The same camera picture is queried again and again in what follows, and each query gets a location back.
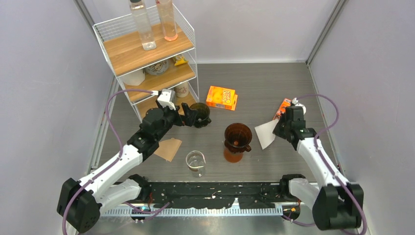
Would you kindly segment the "white paper coffee filter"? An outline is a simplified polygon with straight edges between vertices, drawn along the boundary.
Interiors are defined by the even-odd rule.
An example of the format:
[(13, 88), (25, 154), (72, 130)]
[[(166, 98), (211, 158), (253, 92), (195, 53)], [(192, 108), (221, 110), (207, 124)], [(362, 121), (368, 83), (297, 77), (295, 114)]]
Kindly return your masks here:
[(273, 130), (277, 123), (278, 119), (274, 119), (254, 128), (262, 150), (266, 149), (275, 140), (276, 135)]

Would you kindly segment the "amber brown glass dripper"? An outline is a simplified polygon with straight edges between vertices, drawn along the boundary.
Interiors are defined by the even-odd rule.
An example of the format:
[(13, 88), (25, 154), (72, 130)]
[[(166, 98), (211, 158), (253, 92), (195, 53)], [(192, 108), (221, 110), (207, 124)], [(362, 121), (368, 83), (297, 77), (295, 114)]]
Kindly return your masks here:
[(242, 123), (230, 124), (224, 132), (224, 145), (231, 153), (250, 152), (252, 132), (248, 126)]

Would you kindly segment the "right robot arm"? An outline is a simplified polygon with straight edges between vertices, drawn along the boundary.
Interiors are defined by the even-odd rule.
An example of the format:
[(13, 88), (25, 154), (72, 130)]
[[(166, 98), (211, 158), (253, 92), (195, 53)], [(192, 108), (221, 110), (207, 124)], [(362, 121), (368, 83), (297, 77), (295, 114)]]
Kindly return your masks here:
[(306, 127), (303, 108), (286, 107), (273, 133), (287, 140), (304, 158), (318, 184), (311, 185), (301, 174), (283, 175), (279, 182), (281, 198), (286, 201), (297, 198), (307, 205), (315, 225), (322, 231), (362, 226), (364, 191), (343, 176), (330, 160), (317, 132)]

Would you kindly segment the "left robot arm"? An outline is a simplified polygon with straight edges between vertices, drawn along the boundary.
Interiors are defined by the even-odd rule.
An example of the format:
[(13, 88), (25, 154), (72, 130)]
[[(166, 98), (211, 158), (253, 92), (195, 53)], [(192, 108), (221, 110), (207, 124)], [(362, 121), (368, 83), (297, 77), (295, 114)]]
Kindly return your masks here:
[(67, 234), (67, 225), (79, 233), (90, 230), (105, 211), (129, 200), (146, 202), (150, 189), (140, 181), (128, 179), (112, 187), (122, 175), (143, 163), (159, 147), (160, 140), (174, 126), (193, 126), (198, 114), (187, 103), (165, 106), (160, 103), (147, 111), (146, 116), (120, 151), (93, 173), (79, 179), (67, 179), (63, 184), (57, 205), (62, 216), (62, 232)]

